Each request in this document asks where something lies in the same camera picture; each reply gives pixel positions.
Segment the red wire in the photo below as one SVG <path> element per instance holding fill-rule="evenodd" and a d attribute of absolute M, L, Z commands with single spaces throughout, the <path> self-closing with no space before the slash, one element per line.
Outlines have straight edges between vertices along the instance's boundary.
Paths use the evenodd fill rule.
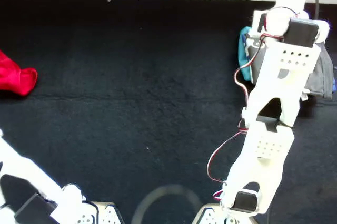
<path fill-rule="evenodd" d="M 224 183 L 223 180 L 221 179 L 217 179 L 217 178 L 213 178 L 210 174 L 210 166 L 211 166 L 211 162 L 213 161 L 213 158 L 215 157 L 215 155 L 222 149 L 222 147 L 224 145 L 226 145 L 230 140 L 234 139 L 236 136 L 240 135 L 240 134 L 246 134 L 246 132 L 243 131 L 239 131 L 237 132 L 235 135 L 233 135 L 232 137 L 230 137 L 229 139 L 227 139 L 226 141 L 224 141 L 210 156 L 209 161 L 207 163 L 207 175 L 210 179 L 212 179 L 213 181 L 219 182 L 219 183 Z"/>

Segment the wire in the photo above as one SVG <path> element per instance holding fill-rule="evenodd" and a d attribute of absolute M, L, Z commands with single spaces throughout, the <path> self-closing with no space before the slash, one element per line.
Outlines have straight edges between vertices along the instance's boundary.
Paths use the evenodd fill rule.
<path fill-rule="evenodd" d="M 243 121 L 243 118 L 241 118 L 241 119 L 239 120 L 239 123 L 237 124 L 237 128 L 239 129 L 239 131 L 242 131 L 242 132 L 246 133 L 246 132 L 248 132 L 248 129 L 247 129 L 247 128 L 242 128 L 242 127 L 241 127 L 242 121 Z"/>
<path fill-rule="evenodd" d="M 267 34 L 267 33 L 264 33 L 260 36 L 260 45 L 259 45 L 259 48 L 257 49 L 257 51 L 255 52 L 254 56 L 249 60 L 248 63 L 246 63 L 245 65 L 239 67 L 235 73 L 234 73 L 234 82 L 240 86 L 244 92 L 244 95 L 245 95 L 245 100 L 246 100 L 246 105 L 248 104 L 248 89 L 247 87 L 241 83 L 240 81 L 238 81 L 237 79 L 237 74 L 243 69 L 243 68 L 246 68 L 248 66 L 250 66 L 253 61 L 255 60 L 255 58 L 257 57 L 257 55 L 259 54 L 260 50 L 261 50 L 261 47 L 262 47 L 262 44 L 264 43 L 264 40 L 267 38 L 267 37 L 270 37 L 270 38 L 276 38 L 276 39 L 282 39 L 283 37 L 282 36 L 274 36 L 274 35 L 270 35 L 270 34 Z"/>
<path fill-rule="evenodd" d="M 217 201 L 221 201 L 220 195 L 223 193 L 223 190 L 221 189 L 220 191 L 216 191 L 213 193 L 213 198 Z"/>
<path fill-rule="evenodd" d="M 318 20 L 320 14 L 320 0 L 315 0 L 315 20 Z"/>
<path fill-rule="evenodd" d="M 209 161 L 207 163 L 207 175 L 210 179 L 212 179 L 213 181 L 219 182 L 219 183 L 224 183 L 225 181 L 221 180 L 221 179 L 217 179 L 217 178 L 213 178 L 210 174 L 210 166 L 211 166 L 211 162 L 213 160 L 213 158 L 215 157 L 215 155 L 222 149 L 223 146 L 225 146 L 230 140 L 234 139 L 236 136 L 240 135 L 240 134 L 245 134 L 245 132 L 239 131 L 237 132 L 234 136 L 230 137 L 229 139 L 227 139 L 226 141 L 224 141 L 210 156 Z"/>
<path fill-rule="evenodd" d="M 98 209 L 98 206 L 90 201 L 87 201 L 87 200 L 83 200 L 82 203 L 86 203 L 90 206 L 93 206 L 95 209 L 96 209 L 96 224 L 99 224 L 100 220 L 99 220 L 99 217 L 100 217 L 100 210 Z"/>
<path fill-rule="evenodd" d="M 277 8 L 285 8 L 285 9 L 289 9 L 291 12 L 293 12 L 294 14 L 297 14 L 293 9 L 289 8 L 289 7 L 283 7 L 283 6 L 280 6 L 280 7 L 273 7 L 271 8 L 270 10 L 274 10 L 274 9 L 277 9 Z"/>

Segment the cable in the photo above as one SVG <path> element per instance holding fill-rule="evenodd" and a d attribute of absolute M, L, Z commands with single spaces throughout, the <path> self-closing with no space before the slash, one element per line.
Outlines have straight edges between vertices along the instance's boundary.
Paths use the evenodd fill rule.
<path fill-rule="evenodd" d="M 273 7 L 271 8 L 270 10 L 274 10 L 274 9 L 277 9 L 277 8 L 285 8 L 285 9 L 289 9 L 290 11 L 292 11 L 295 15 L 297 14 L 293 9 L 289 8 L 289 7 L 283 7 L 283 6 L 280 6 L 280 7 Z"/>
<path fill-rule="evenodd" d="M 266 34 L 266 33 L 262 34 L 262 35 L 260 36 L 260 45 L 259 45 L 259 48 L 258 48 L 257 51 L 255 52 L 254 56 L 251 58 L 251 60 L 249 60 L 248 63 L 246 63 L 245 65 L 239 67 L 239 68 L 235 71 L 235 73 L 234 73 L 234 82 L 235 82 L 238 86 L 240 86 L 240 87 L 243 89 L 243 91 L 244 91 L 244 95 L 245 95 L 245 99 L 246 99 L 246 106 L 247 106 L 247 104 L 248 104 L 248 96 L 249 96 L 248 90 L 247 90 L 247 87 L 246 87 L 243 83 L 241 83 L 241 82 L 238 81 L 238 79 L 237 79 L 237 74 L 238 74 L 243 68 L 246 68 L 246 67 L 250 66 L 250 65 L 253 63 L 253 61 L 255 60 L 255 58 L 257 57 L 257 55 L 259 54 L 259 52 L 260 52 L 260 50 L 261 50 L 261 47 L 262 47 L 262 44 L 264 43 L 264 40 L 265 40 L 267 37 L 270 37 L 270 38 L 276 38 L 276 39 L 282 39 L 282 38 L 283 38 L 282 36 L 274 36 L 274 35 L 270 35 L 270 34 Z"/>
<path fill-rule="evenodd" d="M 318 20 L 320 14 L 320 0 L 315 0 L 315 20 Z"/>
<path fill-rule="evenodd" d="M 234 139 L 236 136 L 240 135 L 240 134 L 246 134 L 246 132 L 243 131 L 239 131 L 237 132 L 234 136 L 230 137 L 229 139 L 227 139 L 226 141 L 224 141 L 210 156 L 209 161 L 207 163 L 207 175 L 210 179 L 212 179 L 213 181 L 219 182 L 219 183 L 224 183 L 225 181 L 217 179 L 217 178 L 213 178 L 210 174 L 210 166 L 211 166 L 211 162 L 213 160 L 213 158 L 215 157 L 215 155 L 222 149 L 223 146 L 225 146 L 230 140 Z"/>
<path fill-rule="evenodd" d="M 240 86 L 240 87 L 242 88 L 242 90 L 243 90 L 243 92 L 244 92 L 244 95 L 245 95 L 246 104 L 248 103 L 248 90 L 247 90 L 247 87 L 246 87 L 243 83 L 241 83 L 241 82 L 238 81 L 238 79 L 237 79 L 237 74 L 239 73 L 239 71 L 241 71 L 241 69 L 250 66 L 251 63 L 255 60 L 256 56 L 258 55 L 258 53 L 259 53 L 260 50 L 261 50 L 262 44 L 263 44 L 263 42 L 264 42 L 264 39 L 265 39 L 265 37 L 264 37 L 262 40 L 261 40 L 261 38 L 260 38 L 260 46 L 259 46 L 259 48 L 257 49 L 257 51 L 256 51 L 256 53 L 254 54 L 254 56 L 251 58 L 251 60 L 249 60 L 249 62 L 246 63 L 245 65 L 239 67 L 239 68 L 235 71 L 235 73 L 234 73 L 234 82 L 235 82 L 238 86 Z"/>
<path fill-rule="evenodd" d="M 98 209 L 98 206 L 87 200 L 83 200 L 82 203 L 86 203 L 96 209 L 96 224 L 99 224 L 100 210 Z"/>

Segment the white robot part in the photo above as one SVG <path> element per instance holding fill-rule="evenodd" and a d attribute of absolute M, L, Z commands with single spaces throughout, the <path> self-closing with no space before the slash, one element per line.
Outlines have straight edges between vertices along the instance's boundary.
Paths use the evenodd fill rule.
<path fill-rule="evenodd" d="M 276 133 L 270 132 L 260 121 L 251 125 L 241 154 L 231 167 L 226 184 L 223 184 L 221 202 L 228 211 L 234 205 L 237 192 L 256 182 L 260 186 L 257 192 L 258 208 L 256 212 L 240 213 L 240 216 L 250 217 L 267 212 L 281 182 L 284 160 L 294 140 L 291 128 L 278 125 L 276 129 Z"/>

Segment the black cable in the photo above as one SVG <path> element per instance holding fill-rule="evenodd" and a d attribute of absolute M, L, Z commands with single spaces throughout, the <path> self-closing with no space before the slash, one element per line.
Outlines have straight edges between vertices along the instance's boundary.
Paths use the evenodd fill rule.
<path fill-rule="evenodd" d="M 83 200 L 82 203 L 86 203 L 90 206 L 93 206 L 96 209 L 96 220 L 97 220 L 96 224 L 99 224 L 100 210 L 98 209 L 98 206 L 87 200 Z"/>
<path fill-rule="evenodd" d="M 283 6 L 280 6 L 280 7 L 274 7 L 274 8 L 271 8 L 270 10 L 273 10 L 273 9 L 277 9 L 277 8 L 285 8 L 285 9 L 288 9 L 290 11 L 292 11 L 294 14 L 297 14 L 294 10 L 292 10 L 291 8 L 289 7 L 283 7 Z"/>
<path fill-rule="evenodd" d="M 315 0 L 315 20 L 318 20 L 320 14 L 320 0 Z"/>
<path fill-rule="evenodd" d="M 7 204 L 7 203 L 5 203 L 5 204 L 3 204 L 2 206 L 0 206 L 0 210 L 4 209 L 4 208 L 6 208 L 6 207 L 8 207 L 8 204 Z"/>

